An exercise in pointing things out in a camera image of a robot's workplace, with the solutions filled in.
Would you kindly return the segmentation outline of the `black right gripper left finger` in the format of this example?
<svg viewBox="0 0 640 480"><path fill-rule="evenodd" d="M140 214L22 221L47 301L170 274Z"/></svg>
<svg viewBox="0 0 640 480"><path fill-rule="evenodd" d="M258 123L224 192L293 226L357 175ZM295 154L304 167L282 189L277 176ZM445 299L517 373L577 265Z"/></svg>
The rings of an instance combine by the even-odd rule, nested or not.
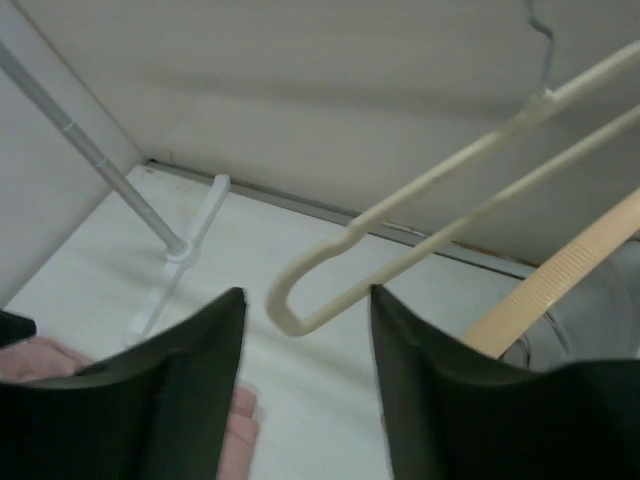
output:
<svg viewBox="0 0 640 480"><path fill-rule="evenodd" d="M3 383L2 478L215 478L245 313L234 287L73 376Z"/></svg>

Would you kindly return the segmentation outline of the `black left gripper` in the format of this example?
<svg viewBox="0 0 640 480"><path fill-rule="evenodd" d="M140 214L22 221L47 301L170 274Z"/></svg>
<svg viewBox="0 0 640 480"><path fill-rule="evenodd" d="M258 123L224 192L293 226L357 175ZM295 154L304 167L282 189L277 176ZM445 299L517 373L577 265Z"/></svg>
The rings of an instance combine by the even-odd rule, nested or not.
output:
<svg viewBox="0 0 640 480"><path fill-rule="evenodd" d="M6 348L37 334L36 323L24 316L0 311L0 347Z"/></svg>

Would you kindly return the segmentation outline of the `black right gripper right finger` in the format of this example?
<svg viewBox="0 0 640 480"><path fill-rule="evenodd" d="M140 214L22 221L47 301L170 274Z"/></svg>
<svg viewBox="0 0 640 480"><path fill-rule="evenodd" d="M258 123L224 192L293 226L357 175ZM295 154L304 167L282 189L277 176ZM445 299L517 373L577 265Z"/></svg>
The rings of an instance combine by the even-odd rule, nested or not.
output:
<svg viewBox="0 0 640 480"><path fill-rule="evenodd" d="M544 373L489 358L375 286L370 326L396 479L635 479L639 364Z"/></svg>

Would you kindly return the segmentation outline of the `pink trousers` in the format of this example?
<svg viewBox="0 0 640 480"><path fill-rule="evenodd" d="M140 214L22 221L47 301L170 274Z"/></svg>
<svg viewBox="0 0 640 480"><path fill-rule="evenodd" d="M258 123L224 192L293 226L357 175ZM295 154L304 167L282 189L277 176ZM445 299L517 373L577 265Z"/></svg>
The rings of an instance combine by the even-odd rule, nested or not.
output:
<svg viewBox="0 0 640 480"><path fill-rule="evenodd" d="M32 337L1 349L1 379L21 383L71 376L93 363L85 355L46 337ZM234 389L217 477L249 477L260 425L254 417L256 395L243 387Z"/></svg>

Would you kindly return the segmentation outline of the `tan wooden hanger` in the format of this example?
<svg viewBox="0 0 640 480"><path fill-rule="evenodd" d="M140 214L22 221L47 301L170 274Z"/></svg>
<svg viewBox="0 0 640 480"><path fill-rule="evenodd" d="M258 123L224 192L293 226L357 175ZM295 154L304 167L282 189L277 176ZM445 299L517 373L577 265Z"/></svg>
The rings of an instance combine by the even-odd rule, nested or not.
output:
<svg viewBox="0 0 640 480"><path fill-rule="evenodd" d="M561 248L512 290L461 341L498 358L557 301L639 230L639 192L633 191Z"/></svg>

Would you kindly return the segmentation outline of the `white clothes rack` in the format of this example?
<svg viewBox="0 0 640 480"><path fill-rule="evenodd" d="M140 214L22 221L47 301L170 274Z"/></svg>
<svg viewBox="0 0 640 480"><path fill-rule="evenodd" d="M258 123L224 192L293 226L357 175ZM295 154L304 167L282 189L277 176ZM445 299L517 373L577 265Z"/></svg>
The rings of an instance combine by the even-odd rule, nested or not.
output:
<svg viewBox="0 0 640 480"><path fill-rule="evenodd" d="M230 177L214 178L186 234L181 237L5 46L1 47L1 70L165 244L166 263L162 273L123 334L126 347L142 342L159 320L185 271L196 264L204 237L229 194Z"/></svg>

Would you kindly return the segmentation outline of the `grey hanging garment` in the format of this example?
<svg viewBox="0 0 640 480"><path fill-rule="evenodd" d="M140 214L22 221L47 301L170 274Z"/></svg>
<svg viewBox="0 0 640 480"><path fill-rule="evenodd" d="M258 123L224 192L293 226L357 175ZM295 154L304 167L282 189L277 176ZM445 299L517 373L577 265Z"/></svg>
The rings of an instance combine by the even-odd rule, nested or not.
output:
<svg viewBox="0 0 640 480"><path fill-rule="evenodd" d="M639 242L625 242L538 319L500 360L546 371L639 354Z"/></svg>

